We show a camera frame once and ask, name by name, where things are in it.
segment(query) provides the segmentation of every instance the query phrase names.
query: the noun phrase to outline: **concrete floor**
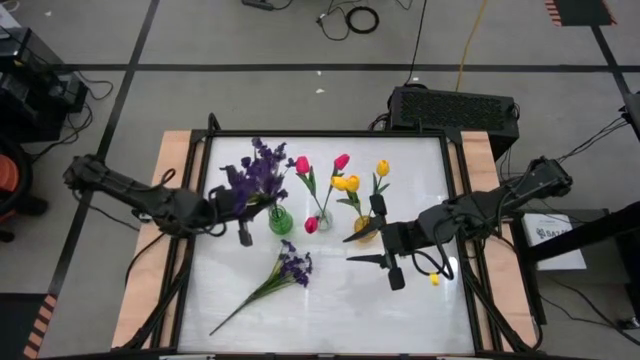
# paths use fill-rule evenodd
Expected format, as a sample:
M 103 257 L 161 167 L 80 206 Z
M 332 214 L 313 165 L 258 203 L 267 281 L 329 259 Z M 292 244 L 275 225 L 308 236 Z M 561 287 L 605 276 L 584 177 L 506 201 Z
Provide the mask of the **concrete floor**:
M 239 0 L 160 0 L 154 16 L 148 17 L 152 21 L 148 37 L 140 41 L 145 17 L 149 9 L 155 10 L 156 0 L 21 1 L 13 13 L 21 25 L 32 27 L 67 63 L 87 65 L 85 69 L 91 69 L 91 64 L 105 65 L 102 70 L 112 71 L 84 74 L 110 80 L 116 88 L 109 98 L 90 102 L 96 120 L 80 141 L 56 148 L 35 166 L 33 191 L 50 201 L 51 211 L 39 219 L 14 218 L 8 224 L 18 239 L 0 246 L 0 292 L 48 291 L 77 209 L 61 174 L 72 156 L 97 151 L 105 129 L 113 129 L 107 126 L 109 122 L 117 126 L 107 164 L 142 181 L 151 178 L 162 133 L 203 128 L 211 111 L 224 129 L 366 128 L 385 111 L 387 97 L 394 86 L 404 82 L 407 72 L 337 71 L 339 66 L 322 64 L 409 63 L 422 5 L 416 0 L 407 12 L 394 1 L 368 2 L 381 16 L 378 30 L 332 42 L 315 24 L 329 0 L 294 0 L 280 12 L 247 8 Z M 620 65 L 639 65 L 640 24 L 636 18 L 640 3 L 608 3 L 619 24 L 603 28 L 607 43 Z M 430 0 L 417 63 L 449 64 L 453 69 L 480 4 L 481 0 Z M 327 32 L 334 36 L 344 31 L 344 24 L 337 20 L 326 20 Z M 137 41 L 142 52 L 132 56 Z M 554 26 L 541 0 L 491 0 L 467 63 L 523 65 L 514 72 L 465 72 L 460 89 L 513 96 L 520 104 L 521 138 L 513 147 L 512 159 L 515 170 L 524 169 L 540 155 L 557 157 L 568 152 L 618 117 L 622 105 L 609 72 L 562 73 L 551 68 L 533 72 L 526 67 L 607 64 L 590 28 Z M 266 65 L 252 71 L 224 67 L 189 71 L 194 69 L 184 66 L 149 71 L 158 69 L 148 67 L 154 64 Z M 317 65 L 289 71 L 269 64 Z M 454 88 L 456 72 L 425 69 L 434 71 L 415 72 L 420 82 L 434 89 Z M 640 90 L 640 74 L 624 73 L 624 78 L 631 91 Z M 98 85 L 94 88 L 97 93 L 103 91 Z M 33 145 L 28 150 L 40 147 Z M 631 129 L 624 128 L 587 153 L 567 160 L 563 166 L 574 178 L 573 190 L 549 203 L 561 208 L 616 210 L 639 199 L 640 158 L 635 155 L 639 150 Z M 126 207 L 104 196 L 96 195 L 92 204 L 133 220 Z M 89 212 L 41 356 L 109 349 L 136 237 L 135 232 Z M 574 285 L 612 318 L 631 315 L 619 281 Z M 575 316 L 595 319 L 579 298 L 552 283 L 542 282 L 541 293 Z M 547 310 L 549 324 L 543 327 L 542 348 L 551 354 L 640 357 L 640 349 L 614 331 L 572 322 L 553 308 Z

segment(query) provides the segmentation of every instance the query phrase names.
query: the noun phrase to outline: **yellow tulip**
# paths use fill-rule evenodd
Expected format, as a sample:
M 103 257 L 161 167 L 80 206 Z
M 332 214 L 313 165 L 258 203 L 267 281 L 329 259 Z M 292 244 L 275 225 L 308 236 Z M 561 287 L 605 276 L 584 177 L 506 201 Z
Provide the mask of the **yellow tulip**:
M 356 192 L 358 191 L 358 188 L 360 187 L 360 178 L 355 176 L 355 175 L 351 175 L 349 177 L 349 179 L 346 180 L 347 181 L 347 190 L 349 190 L 349 192 Z
M 347 189 L 347 180 L 343 179 L 341 176 L 334 176 L 331 178 L 331 186 L 340 191 L 345 191 Z
M 380 177 L 387 176 L 389 170 L 389 162 L 387 160 L 380 160 L 378 167 L 376 168 L 378 175 L 380 175 Z

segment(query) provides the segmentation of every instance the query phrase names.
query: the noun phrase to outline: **red tulip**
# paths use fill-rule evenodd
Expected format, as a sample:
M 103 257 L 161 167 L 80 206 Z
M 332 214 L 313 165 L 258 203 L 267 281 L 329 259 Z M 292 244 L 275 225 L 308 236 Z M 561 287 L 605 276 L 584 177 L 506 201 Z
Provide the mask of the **red tulip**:
M 310 169 L 309 160 L 307 160 L 306 156 L 300 156 L 298 160 L 296 160 L 296 171 L 298 174 L 306 174 Z
M 307 219 L 304 223 L 304 229 L 307 230 L 309 234 L 313 234 L 318 230 L 318 218 L 312 216 Z
M 336 166 L 336 169 L 338 170 L 344 169 L 344 167 L 347 166 L 348 163 L 349 163 L 349 155 L 347 154 L 342 154 L 333 161 L 333 164 Z

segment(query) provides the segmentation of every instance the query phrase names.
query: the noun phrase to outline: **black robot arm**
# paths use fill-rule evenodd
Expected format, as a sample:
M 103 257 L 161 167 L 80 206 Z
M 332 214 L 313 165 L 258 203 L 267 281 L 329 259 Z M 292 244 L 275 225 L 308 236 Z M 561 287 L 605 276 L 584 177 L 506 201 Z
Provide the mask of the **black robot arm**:
M 366 255 L 349 258 L 352 261 L 373 262 L 389 269 L 393 290 L 404 288 L 402 271 L 397 267 L 395 255 L 414 255 L 418 249 L 437 246 L 443 254 L 442 244 L 456 234 L 460 241 L 486 238 L 500 225 L 500 218 L 524 205 L 531 199 L 564 196 L 570 190 L 571 177 L 555 160 L 543 158 L 532 161 L 524 175 L 489 191 L 474 191 L 433 206 L 418 215 L 415 221 L 387 224 L 387 210 L 381 195 L 372 195 L 371 208 L 376 216 L 361 231 L 344 242 L 357 240 L 373 230 L 380 230 L 384 255 Z M 453 278 L 449 271 L 439 271 Z
M 93 155 L 85 155 L 74 158 L 64 173 L 64 181 L 73 191 L 101 191 L 149 215 L 160 231 L 168 235 L 185 237 L 209 233 L 219 236 L 221 233 L 211 232 L 216 225 L 237 220 L 240 223 L 240 243 L 244 246 L 253 244 L 246 222 L 253 220 L 275 199 L 261 199 L 247 206 L 241 214 L 236 214 L 232 190 L 219 186 L 211 190 L 205 199 L 187 189 L 165 187 L 173 175 L 175 170 L 172 169 L 165 173 L 159 185 L 148 186 L 109 169 Z

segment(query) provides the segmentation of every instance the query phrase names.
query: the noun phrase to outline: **vase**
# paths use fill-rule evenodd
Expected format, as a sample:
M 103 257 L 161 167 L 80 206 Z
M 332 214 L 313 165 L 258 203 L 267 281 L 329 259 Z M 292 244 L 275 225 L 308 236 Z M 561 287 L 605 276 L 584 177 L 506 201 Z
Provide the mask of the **vase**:
M 324 210 L 324 218 L 322 217 L 322 211 L 318 210 L 315 214 L 313 214 L 316 218 L 318 218 L 318 231 L 325 232 L 329 231 L 333 226 L 333 215 L 331 215 L 331 211 L 325 209 Z
M 285 235 L 293 228 L 293 218 L 282 205 L 269 208 L 269 227 L 277 235 Z
M 356 221 L 353 223 L 353 230 L 355 232 L 358 232 L 358 231 L 364 229 L 364 227 L 369 224 L 369 221 L 371 221 L 371 217 L 370 216 L 359 216 L 356 219 Z M 368 233 L 367 235 L 365 235 L 364 237 L 358 239 L 357 241 L 362 243 L 362 244 L 366 244 L 369 241 L 373 240 L 373 238 L 377 234 L 378 234 L 378 230 L 374 230 L 374 231 Z

